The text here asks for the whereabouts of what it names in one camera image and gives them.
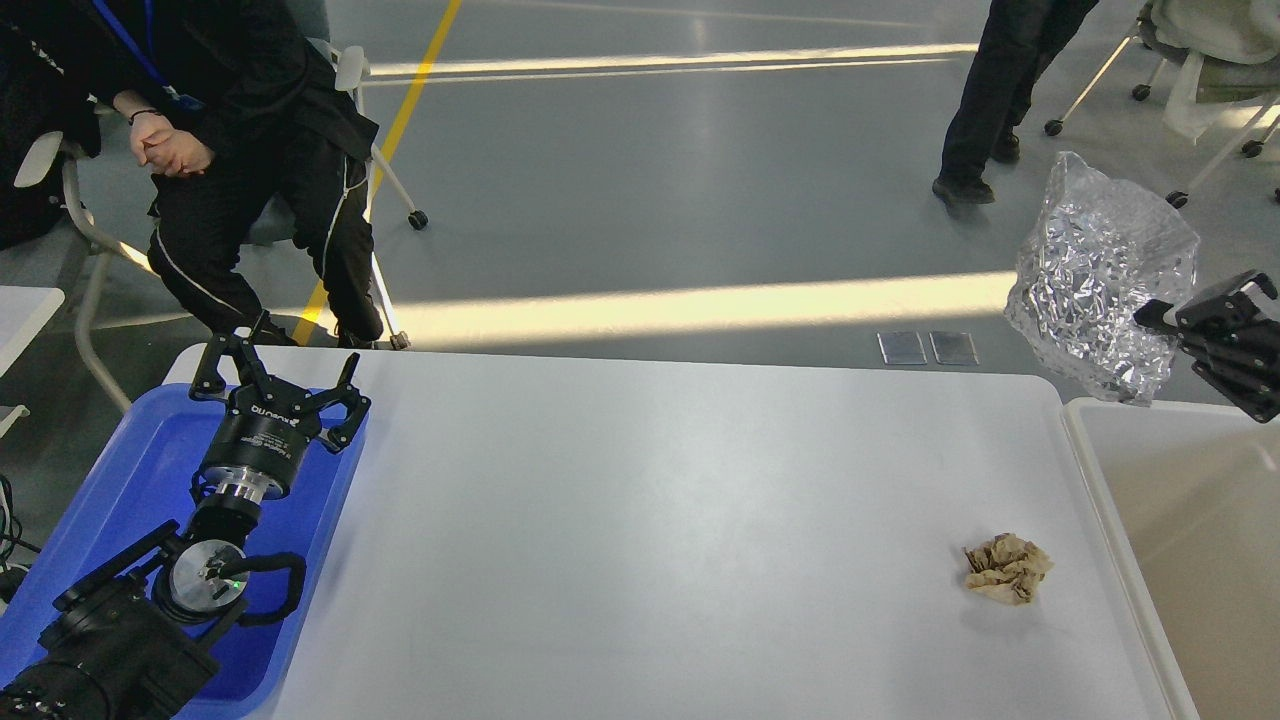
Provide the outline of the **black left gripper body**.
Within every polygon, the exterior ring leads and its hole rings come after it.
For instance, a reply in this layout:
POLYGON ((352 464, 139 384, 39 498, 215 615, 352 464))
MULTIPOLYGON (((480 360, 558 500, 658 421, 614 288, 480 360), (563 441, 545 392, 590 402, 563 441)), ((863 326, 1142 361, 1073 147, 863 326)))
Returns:
POLYGON ((266 389, 243 384, 219 395, 192 389, 192 400, 225 406, 192 477, 192 501, 228 495, 260 505, 288 496, 307 447, 321 429, 311 395, 311 389, 292 384, 266 389))

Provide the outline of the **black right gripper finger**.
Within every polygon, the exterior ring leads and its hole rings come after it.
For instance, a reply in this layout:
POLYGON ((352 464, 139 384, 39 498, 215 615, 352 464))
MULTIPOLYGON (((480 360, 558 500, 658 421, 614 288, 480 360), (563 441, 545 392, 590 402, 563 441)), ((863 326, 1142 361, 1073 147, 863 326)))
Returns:
POLYGON ((1258 423, 1279 415, 1277 350, 1240 345, 1180 342, 1192 370, 1258 423))
POLYGON ((1277 350, 1277 286, 1248 270, 1199 290, 1175 305, 1158 299, 1133 315, 1138 327, 1181 347, 1277 350))

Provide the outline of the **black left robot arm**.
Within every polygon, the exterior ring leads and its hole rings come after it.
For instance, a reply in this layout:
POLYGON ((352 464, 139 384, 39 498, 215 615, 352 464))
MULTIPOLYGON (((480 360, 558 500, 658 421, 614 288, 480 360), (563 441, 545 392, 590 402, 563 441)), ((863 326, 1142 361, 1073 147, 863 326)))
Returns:
POLYGON ((291 661, 372 404, 215 334, 143 396, 3 618, 5 719, 233 719, 291 661))

